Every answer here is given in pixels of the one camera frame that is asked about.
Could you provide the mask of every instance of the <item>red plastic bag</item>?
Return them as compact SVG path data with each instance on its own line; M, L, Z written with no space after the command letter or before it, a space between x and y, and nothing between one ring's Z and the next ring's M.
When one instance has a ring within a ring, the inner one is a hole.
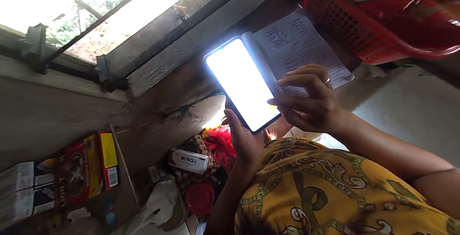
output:
M460 45L460 19L433 0L372 0L359 6L413 46Z
M206 138L203 138L204 144L209 151L213 151L216 164L223 165L229 170L231 158L236 158L237 153L233 148L231 141L230 128L219 126L216 129L208 129Z

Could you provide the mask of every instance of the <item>wrist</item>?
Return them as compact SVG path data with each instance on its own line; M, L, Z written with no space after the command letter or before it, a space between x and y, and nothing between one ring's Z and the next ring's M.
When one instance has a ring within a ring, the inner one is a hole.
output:
M334 127L328 132L332 137L339 139L353 133L353 129L359 124L360 118L352 112L341 110L334 116Z
M249 183L259 171L259 167L260 164L247 164L237 160L230 175L238 178L242 183Z

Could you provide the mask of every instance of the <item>window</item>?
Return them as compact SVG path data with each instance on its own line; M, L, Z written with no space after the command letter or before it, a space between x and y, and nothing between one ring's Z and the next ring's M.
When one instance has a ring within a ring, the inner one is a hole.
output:
M2 1L0 54L27 61L39 73L48 67L96 82L102 82L97 57L106 55L107 76L116 82L230 0ZM30 27L39 24L47 26L45 38L29 38Z

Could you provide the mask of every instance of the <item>notebook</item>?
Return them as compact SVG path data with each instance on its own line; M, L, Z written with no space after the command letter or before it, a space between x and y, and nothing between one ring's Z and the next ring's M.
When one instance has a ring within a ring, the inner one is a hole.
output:
M300 87L278 87L276 81L298 67L316 63L328 70L335 89L354 75L343 65L331 47L316 31L303 11L297 10L260 31L242 34L246 47L275 97L307 96Z

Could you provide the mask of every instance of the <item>green plant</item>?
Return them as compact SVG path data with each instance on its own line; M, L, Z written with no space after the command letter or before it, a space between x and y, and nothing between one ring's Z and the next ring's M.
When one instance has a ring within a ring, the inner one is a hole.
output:
M107 0L103 3L92 1L87 4L98 11L101 15L105 15L122 1L123 0ZM52 20L54 24L51 24L51 26L47 29L46 38L49 44L63 46L97 20L94 15L88 13L84 9L78 8L76 3L70 5L66 9L67 10L62 14L64 16L59 16L58 18Z

